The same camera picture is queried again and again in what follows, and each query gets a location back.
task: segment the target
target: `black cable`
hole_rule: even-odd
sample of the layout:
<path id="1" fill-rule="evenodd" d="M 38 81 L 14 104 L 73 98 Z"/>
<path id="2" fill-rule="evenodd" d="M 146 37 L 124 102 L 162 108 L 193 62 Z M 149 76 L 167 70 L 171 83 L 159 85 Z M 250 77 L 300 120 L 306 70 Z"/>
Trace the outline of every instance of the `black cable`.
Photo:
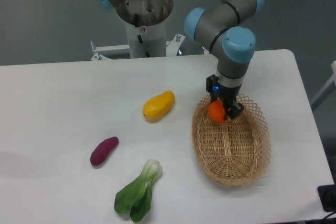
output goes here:
<path id="1" fill-rule="evenodd" d="M 327 216 L 325 216 L 325 217 L 322 219 L 321 223 L 322 223 L 322 224 L 327 223 L 327 219 L 328 219 L 330 216 L 334 215 L 334 214 L 336 214 L 336 211 L 334 211 L 334 212 L 328 214 Z"/>

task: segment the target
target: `metal stand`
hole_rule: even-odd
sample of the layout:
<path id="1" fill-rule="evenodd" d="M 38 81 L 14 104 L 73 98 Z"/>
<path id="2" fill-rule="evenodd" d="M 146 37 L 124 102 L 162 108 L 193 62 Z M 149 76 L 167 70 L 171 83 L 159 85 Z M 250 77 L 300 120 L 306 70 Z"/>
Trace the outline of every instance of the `metal stand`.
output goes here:
<path id="1" fill-rule="evenodd" d="M 311 99 L 310 107 L 314 111 L 336 88 L 336 61 L 331 64 L 334 74 Z"/>

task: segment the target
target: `yellow fruit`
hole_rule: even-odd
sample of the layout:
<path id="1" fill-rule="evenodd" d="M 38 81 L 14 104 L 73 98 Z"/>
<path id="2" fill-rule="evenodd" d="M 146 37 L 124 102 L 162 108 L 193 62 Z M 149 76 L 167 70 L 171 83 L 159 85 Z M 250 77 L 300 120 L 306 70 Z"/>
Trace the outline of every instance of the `yellow fruit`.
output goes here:
<path id="1" fill-rule="evenodd" d="M 157 121 L 166 115 L 175 103 L 175 95 L 167 90 L 149 99 L 142 108 L 143 115 L 150 121 Z"/>

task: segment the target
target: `gray floor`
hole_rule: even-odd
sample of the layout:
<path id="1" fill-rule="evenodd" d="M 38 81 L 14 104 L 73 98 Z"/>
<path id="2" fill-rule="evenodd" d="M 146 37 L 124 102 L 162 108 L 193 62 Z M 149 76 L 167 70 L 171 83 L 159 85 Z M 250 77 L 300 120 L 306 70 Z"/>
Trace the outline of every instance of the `gray floor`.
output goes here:
<path id="1" fill-rule="evenodd" d="M 185 34 L 183 21 L 193 8 L 218 3 L 174 0 L 168 38 Z M 295 54 L 309 99 L 332 75 L 335 9 L 336 0 L 266 0 L 264 10 L 243 23 L 256 34 L 257 50 Z M 127 44 L 115 12 L 102 11 L 93 0 L 0 0 L 0 65 L 86 61 L 91 40 L 96 46 Z M 336 92 L 314 113 L 328 155 L 336 155 L 335 98 Z"/>

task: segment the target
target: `metal bracket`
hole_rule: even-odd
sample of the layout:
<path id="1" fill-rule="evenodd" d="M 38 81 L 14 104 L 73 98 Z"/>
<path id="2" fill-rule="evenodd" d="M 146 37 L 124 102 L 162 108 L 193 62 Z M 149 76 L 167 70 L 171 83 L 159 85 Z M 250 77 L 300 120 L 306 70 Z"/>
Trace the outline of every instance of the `metal bracket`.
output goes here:
<path id="1" fill-rule="evenodd" d="M 180 52 L 180 46 L 185 39 L 185 36 L 181 34 L 176 34 L 174 39 L 166 42 L 166 55 L 167 56 L 179 56 L 183 55 Z M 130 58 L 130 47 L 129 45 L 118 45 L 118 46 L 107 46 L 107 47 L 95 47 L 93 41 L 91 43 L 91 48 L 93 52 L 93 57 L 91 60 L 111 60 L 111 59 L 128 59 Z"/>

